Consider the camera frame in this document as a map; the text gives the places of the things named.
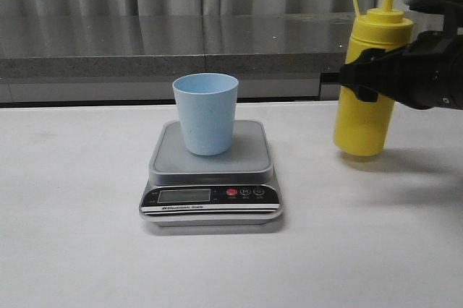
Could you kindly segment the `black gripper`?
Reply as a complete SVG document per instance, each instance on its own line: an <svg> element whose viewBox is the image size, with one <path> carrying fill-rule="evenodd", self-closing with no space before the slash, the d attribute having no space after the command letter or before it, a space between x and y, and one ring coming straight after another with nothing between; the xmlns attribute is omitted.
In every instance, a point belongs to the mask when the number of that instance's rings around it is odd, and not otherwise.
<svg viewBox="0 0 463 308"><path fill-rule="evenodd" d="M407 48L369 48L339 71L339 84L375 103L379 95L410 108L462 109L462 36L425 31Z"/></svg>

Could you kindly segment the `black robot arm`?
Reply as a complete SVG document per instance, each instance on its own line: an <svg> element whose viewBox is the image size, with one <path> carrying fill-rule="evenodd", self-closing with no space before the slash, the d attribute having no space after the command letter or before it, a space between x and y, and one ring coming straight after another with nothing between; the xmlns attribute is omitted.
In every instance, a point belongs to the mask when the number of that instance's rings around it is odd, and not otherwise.
<svg viewBox="0 0 463 308"><path fill-rule="evenodd" d="M441 31L425 31L410 44L369 48L339 73L360 101L380 95L410 108L462 108L462 0L402 0L412 11L443 15Z"/></svg>

